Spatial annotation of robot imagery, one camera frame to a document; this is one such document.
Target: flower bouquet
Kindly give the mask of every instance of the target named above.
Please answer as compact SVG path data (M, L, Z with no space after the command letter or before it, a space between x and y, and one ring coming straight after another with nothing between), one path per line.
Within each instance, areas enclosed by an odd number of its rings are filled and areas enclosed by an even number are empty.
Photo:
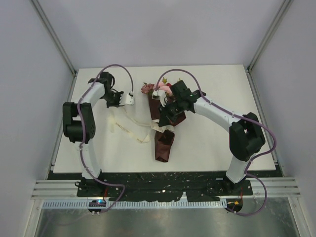
M173 95L170 89L171 84L167 82L167 79L163 78L162 81L158 84L159 90L164 90L167 96L168 101L172 101ZM178 119L172 123L170 122L169 125L164 127L159 127L159 106L160 100L155 100L152 98L153 91L155 90L156 85L151 83L144 83L143 87L141 88L141 92L147 95L148 102L149 102L149 109L152 118L152 129L156 130L155 133L155 159L161 162L168 162L170 156L170 150L172 143L174 141L174 126L181 123L183 120L186 119L186 115L182 112Z

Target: pink flower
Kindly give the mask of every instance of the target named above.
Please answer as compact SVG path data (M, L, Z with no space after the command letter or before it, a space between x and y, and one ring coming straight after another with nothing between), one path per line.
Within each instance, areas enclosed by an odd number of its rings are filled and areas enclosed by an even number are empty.
M161 81L161 82L159 82L159 84L158 84L158 89L161 87L161 86L164 86L165 84Z
M169 86L163 85L159 88L159 90L164 90L168 95L172 95L172 91Z
M142 93L148 94L151 90L153 90L154 84L144 84L140 89Z

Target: brown wrapping paper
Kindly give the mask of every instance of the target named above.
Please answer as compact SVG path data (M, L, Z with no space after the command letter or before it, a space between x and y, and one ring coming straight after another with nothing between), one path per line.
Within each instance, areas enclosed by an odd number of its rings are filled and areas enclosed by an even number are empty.
M159 113L159 106L160 101L154 100L151 95L148 95L148 102L149 102L149 109L150 114L152 117L152 120L160 119L160 113ZM181 123L183 120L186 119L186 115L184 112L182 112L178 119L171 123L170 125L176 126L179 123ZM168 162L169 156L170 156L170 150L172 143L174 141L174 132L166 130L164 133L156 131L155 133L155 159L161 162Z

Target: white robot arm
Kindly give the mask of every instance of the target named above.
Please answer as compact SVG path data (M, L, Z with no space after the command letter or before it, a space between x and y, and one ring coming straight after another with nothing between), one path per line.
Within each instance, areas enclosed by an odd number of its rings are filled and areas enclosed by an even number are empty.
M88 83L89 86L92 85L94 79L91 79ZM105 99L107 101L108 107L120 107L124 105L133 105L134 97L133 93L130 92L124 95L124 92L118 92L113 89L115 83L114 77L103 72L100 78L96 81L92 89L85 95L85 97L80 102L80 109L85 122L85 134L86 140L82 145L82 154L84 161L89 171L94 177L99 177L101 173L100 165L96 159L94 147L93 147L93 137L95 135L95 122L93 118L92 108L95 106L99 99ZM75 149L77 150L78 157L79 145L82 142L82 125L77 111L77 104L79 99L74 102L66 102L63 105L63 130L66 137L69 138L71 142L74 143ZM88 174L86 169L82 167L82 176L86 179L92 179Z
M246 122L234 116L230 116L217 107L210 105L201 97L200 91L191 92L183 81L179 81L170 87L174 100L165 103L164 91L155 91L154 99L159 99L161 106L159 126L168 125L175 122L177 116L183 111L191 111L212 120L224 128L230 135L230 150L233 158L224 179L227 179L228 185L242 181L246 174L246 169L250 159L260 151L265 144L265 138L261 127L251 122ZM253 113L244 115L248 119L258 121Z

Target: metal floor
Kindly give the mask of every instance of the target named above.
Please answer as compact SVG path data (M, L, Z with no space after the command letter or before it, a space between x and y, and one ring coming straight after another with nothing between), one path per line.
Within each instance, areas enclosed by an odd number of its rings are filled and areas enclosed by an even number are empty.
M258 209L262 198L244 199L242 212ZM269 198L253 217L219 208L112 210L87 215L82 209L44 209L36 237L299 237L288 198Z

